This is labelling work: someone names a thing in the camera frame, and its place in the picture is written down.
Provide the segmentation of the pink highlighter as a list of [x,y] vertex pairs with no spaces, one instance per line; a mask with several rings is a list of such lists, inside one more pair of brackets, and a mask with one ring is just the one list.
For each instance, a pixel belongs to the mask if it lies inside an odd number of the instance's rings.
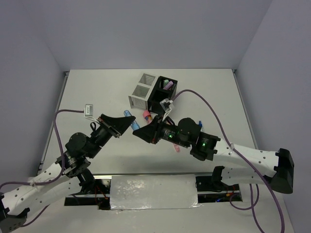
[[180,147],[177,144],[173,144],[174,150],[180,152]]

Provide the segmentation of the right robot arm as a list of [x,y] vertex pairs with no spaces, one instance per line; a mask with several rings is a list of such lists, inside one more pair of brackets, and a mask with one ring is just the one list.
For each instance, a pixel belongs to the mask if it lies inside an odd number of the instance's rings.
[[282,194],[294,190],[294,161],[287,149],[264,151],[228,143],[202,132],[191,118],[171,125],[162,116],[156,116],[148,125],[133,131],[133,135],[154,145],[166,140],[190,148],[190,155],[200,161],[213,161],[216,167],[211,184],[217,190],[241,183],[268,184]]

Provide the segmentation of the purple highlighter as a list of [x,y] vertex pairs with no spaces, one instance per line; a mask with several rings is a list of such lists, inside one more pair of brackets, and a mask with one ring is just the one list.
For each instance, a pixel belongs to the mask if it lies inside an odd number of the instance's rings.
[[172,82],[172,81],[169,81],[169,82],[165,85],[165,87],[164,87],[163,89],[164,89],[164,90],[168,90],[168,89],[170,89],[171,86],[173,86],[173,82]]

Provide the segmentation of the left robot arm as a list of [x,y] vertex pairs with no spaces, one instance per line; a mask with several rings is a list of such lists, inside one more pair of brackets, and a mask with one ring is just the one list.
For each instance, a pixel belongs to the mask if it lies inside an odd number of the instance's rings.
[[134,116],[100,115],[91,123],[92,133],[74,133],[60,157],[50,167],[28,182],[14,182],[17,188],[0,195],[0,231],[10,233],[28,225],[27,218],[59,199],[96,190],[96,181],[89,171],[93,159],[110,138],[119,138],[135,121]]

